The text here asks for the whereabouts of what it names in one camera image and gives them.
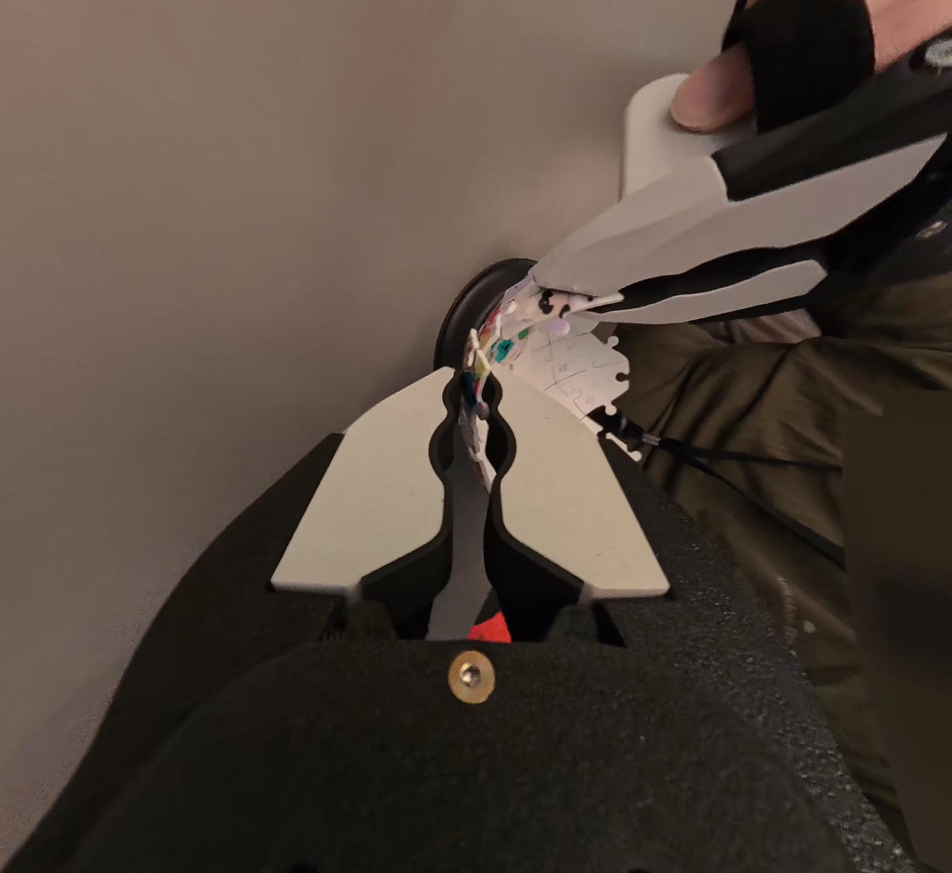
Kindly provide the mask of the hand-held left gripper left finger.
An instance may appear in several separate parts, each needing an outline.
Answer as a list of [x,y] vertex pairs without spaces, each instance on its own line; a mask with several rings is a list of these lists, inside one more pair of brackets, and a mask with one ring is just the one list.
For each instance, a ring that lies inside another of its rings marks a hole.
[[430,448],[453,421],[442,367],[375,404],[345,431],[270,582],[360,600],[371,574],[436,540],[445,471]]

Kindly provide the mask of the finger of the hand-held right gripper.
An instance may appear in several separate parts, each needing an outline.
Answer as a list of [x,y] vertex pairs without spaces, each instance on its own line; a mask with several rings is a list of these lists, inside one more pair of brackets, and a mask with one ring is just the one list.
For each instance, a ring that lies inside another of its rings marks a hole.
[[811,292],[827,278],[817,259],[746,265],[729,270],[724,262],[680,275],[631,285],[619,302],[592,308],[601,320],[634,324],[678,324],[708,320],[747,308],[771,306]]
[[826,238],[911,184],[946,139],[946,74],[882,73],[837,106],[694,157],[534,267],[603,296],[752,248]]

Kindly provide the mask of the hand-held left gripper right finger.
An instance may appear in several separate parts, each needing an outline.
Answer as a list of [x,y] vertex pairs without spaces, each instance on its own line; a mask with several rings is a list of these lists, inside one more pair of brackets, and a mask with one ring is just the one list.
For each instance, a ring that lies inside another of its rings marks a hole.
[[659,597],[670,583],[596,435],[512,370],[483,391],[494,527],[582,600]]

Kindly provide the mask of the white half puzzle ball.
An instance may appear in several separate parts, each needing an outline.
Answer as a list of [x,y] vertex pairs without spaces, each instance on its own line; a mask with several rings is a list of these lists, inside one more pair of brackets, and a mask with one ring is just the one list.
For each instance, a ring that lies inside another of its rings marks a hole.
[[488,410],[483,391],[499,368],[584,420],[592,412],[612,416],[615,400],[627,386],[629,364],[617,351],[617,338],[602,341],[595,330],[601,323],[591,311],[568,318],[565,332],[536,332],[517,337],[522,323],[510,314],[517,291],[530,272],[504,292],[490,296],[486,316],[464,321],[462,351],[463,398],[459,426],[467,452],[485,490],[491,490],[495,469],[488,456]]

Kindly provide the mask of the small puzzle piece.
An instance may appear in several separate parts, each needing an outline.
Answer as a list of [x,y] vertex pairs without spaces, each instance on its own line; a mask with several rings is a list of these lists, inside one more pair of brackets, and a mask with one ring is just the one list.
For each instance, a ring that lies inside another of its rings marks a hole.
[[517,337],[524,340],[541,331],[565,332],[568,329],[569,317],[614,306],[623,300],[624,296],[620,292],[592,296],[544,288],[530,275],[527,284],[515,294],[514,308],[510,316],[522,323]]

